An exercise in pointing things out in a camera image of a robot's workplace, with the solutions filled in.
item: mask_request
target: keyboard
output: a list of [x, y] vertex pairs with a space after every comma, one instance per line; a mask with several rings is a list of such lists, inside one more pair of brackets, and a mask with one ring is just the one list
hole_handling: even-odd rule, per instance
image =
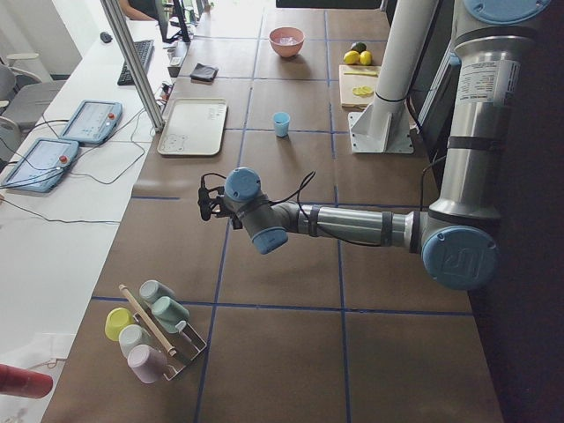
[[[143, 69], [147, 71], [149, 68], [149, 63], [151, 62], [152, 58], [152, 51], [154, 50], [153, 40], [143, 40], [143, 41], [135, 41], [135, 49], [137, 51], [137, 55], [139, 56], [139, 60], [143, 65]], [[133, 85], [133, 77], [131, 76], [130, 68], [127, 66], [126, 63], [123, 64], [122, 72], [120, 73], [120, 77], [117, 79], [118, 85]]]

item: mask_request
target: person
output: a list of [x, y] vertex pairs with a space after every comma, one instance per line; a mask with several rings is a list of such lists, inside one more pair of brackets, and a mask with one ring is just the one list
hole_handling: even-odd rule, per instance
[[131, 20], [158, 20], [154, 0], [120, 0], [123, 14]]

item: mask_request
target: red cup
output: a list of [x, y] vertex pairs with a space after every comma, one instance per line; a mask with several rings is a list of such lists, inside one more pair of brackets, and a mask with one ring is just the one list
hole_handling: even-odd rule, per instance
[[43, 373], [0, 364], [0, 394], [43, 398], [53, 389], [53, 378]]

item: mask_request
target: white desk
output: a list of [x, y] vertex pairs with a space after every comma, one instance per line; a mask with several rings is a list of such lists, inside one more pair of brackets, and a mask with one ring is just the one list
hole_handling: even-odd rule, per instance
[[[157, 92], [163, 81], [170, 82], [167, 52], [160, 42], [158, 27], [154, 22], [129, 21], [128, 24], [135, 41], [155, 40], [148, 78], [153, 91]], [[116, 84], [122, 64], [122, 53], [116, 41], [104, 44], [96, 40], [45, 117], [69, 119], [84, 99], [114, 100], [123, 104], [119, 127], [123, 126], [143, 109], [143, 105], [134, 86]], [[154, 133], [147, 114], [141, 114], [137, 129], [136, 122], [120, 130], [102, 147], [87, 153], [72, 172], [91, 174], [102, 181], [113, 180], [142, 152], [130, 142], [131, 137], [146, 150], [152, 142]], [[63, 126], [54, 125], [54, 128], [60, 131]], [[54, 134], [47, 126], [42, 126], [27, 137], [19, 153], [26, 152], [37, 137], [54, 137]], [[144, 160], [145, 156], [111, 185], [67, 174], [48, 194], [16, 190], [3, 190], [2, 194], [14, 204], [52, 219], [120, 221]], [[7, 167], [0, 174], [0, 181], [10, 170], [11, 167]], [[34, 337], [45, 341], [43, 348], [49, 344], [49, 339], [57, 339], [56, 335], [41, 334], [68, 334], [62, 340], [66, 345], [62, 350], [59, 348], [63, 351], [60, 353], [68, 351], [68, 341], [78, 330], [117, 227], [117, 224], [50, 223], [9, 204], [0, 204], [0, 362], [21, 367], [38, 364], [33, 356]], [[53, 376], [57, 378], [59, 373], [60, 368], [55, 369]], [[2, 396], [0, 420], [4, 421], [14, 410], [23, 407], [25, 422], [39, 421], [48, 401], [49, 397], [25, 400]]]

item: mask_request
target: label on robot arm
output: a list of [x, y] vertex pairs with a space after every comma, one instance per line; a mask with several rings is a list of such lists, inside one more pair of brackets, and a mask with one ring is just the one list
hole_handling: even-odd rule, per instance
[[456, 104], [493, 103], [496, 107], [511, 107], [519, 68], [519, 62], [513, 60], [463, 64]]

